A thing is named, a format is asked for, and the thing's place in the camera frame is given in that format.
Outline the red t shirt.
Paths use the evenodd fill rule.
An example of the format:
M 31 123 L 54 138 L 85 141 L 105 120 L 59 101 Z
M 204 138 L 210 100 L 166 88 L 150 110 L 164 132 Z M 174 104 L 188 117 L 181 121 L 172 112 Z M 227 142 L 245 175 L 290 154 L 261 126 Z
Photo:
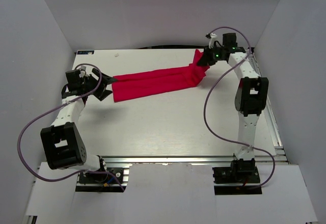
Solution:
M 117 75 L 112 84 L 115 102 L 122 102 L 196 87 L 206 76 L 209 66 L 198 66 L 203 52 L 195 50 L 188 66 Z

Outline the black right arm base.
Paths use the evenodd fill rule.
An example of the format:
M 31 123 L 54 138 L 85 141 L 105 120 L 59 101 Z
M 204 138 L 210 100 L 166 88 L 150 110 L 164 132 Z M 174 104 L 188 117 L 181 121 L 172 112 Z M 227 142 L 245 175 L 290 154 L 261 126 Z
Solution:
M 252 173 L 232 175 L 231 167 L 213 167 L 214 194 L 261 195 L 260 176 L 257 167 Z

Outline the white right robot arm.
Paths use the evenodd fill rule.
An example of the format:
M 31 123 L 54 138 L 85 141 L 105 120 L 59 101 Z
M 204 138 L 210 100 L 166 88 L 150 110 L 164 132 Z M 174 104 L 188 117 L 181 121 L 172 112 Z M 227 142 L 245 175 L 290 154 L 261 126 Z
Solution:
M 259 117 L 266 107 L 269 81 L 254 70 L 249 54 L 237 44 L 236 33 L 223 34 L 222 43 L 214 33 L 206 37 L 209 44 L 204 48 L 197 66 L 212 66 L 218 61 L 226 61 L 239 80 L 234 99 L 239 118 L 239 149 L 234 153 L 229 167 L 213 169 L 214 181 L 216 184 L 259 183 L 254 141 Z

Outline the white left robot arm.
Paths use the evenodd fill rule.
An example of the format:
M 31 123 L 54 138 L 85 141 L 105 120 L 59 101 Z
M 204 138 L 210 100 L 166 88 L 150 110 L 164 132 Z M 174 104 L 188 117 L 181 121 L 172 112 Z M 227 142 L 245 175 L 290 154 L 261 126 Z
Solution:
M 54 122 L 40 132 L 45 156 L 49 167 L 90 171 L 90 177 L 97 183 L 107 179 L 107 169 L 99 155 L 88 154 L 77 129 L 80 114 L 91 94 L 99 101 L 113 92 L 106 87 L 117 79 L 92 69 L 86 73 L 85 67 L 66 72 L 67 83 L 63 87 L 62 105 Z

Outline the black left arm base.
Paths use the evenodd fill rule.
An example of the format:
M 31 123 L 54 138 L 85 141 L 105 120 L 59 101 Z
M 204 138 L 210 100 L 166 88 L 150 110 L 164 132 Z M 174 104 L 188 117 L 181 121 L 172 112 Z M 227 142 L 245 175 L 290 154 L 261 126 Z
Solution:
M 114 175 L 125 189 L 128 182 L 129 169 L 123 167 L 109 167 L 107 169 Z M 76 192 L 123 192 L 119 183 L 110 174 L 80 174 L 75 187 Z

